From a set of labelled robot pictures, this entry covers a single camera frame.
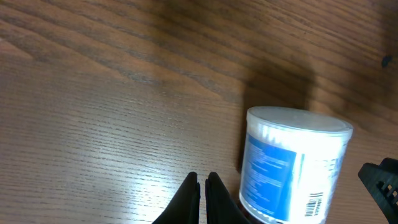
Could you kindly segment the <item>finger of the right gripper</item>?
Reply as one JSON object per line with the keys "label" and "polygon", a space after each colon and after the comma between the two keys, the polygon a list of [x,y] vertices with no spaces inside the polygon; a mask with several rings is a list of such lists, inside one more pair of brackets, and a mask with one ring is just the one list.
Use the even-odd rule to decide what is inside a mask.
{"label": "finger of the right gripper", "polygon": [[365,163],[358,177],[389,224],[397,224],[397,159],[385,158],[377,165]]}

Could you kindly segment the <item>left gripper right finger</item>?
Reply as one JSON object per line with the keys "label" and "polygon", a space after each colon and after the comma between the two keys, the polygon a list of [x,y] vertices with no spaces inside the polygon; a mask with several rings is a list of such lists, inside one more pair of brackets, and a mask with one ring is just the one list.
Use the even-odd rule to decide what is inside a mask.
{"label": "left gripper right finger", "polygon": [[205,181],[207,224],[250,224],[216,172]]}

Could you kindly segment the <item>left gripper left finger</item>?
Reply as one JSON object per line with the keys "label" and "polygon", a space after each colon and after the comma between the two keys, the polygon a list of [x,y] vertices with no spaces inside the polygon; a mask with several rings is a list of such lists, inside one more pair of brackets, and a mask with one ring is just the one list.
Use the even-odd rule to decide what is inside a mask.
{"label": "left gripper left finger", "polygon": [[197,173],[190,172],[153,224],[198,224],[200,184]]}

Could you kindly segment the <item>white jar blue label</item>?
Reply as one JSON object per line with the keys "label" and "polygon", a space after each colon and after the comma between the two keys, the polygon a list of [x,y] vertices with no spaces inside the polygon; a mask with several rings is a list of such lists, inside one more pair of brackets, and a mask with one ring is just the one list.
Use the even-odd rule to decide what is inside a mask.
{"label": "white jar blue label", "polygon": [[239,201],[261,223],[325,223],[353,134],[307,110],[249,108]]}

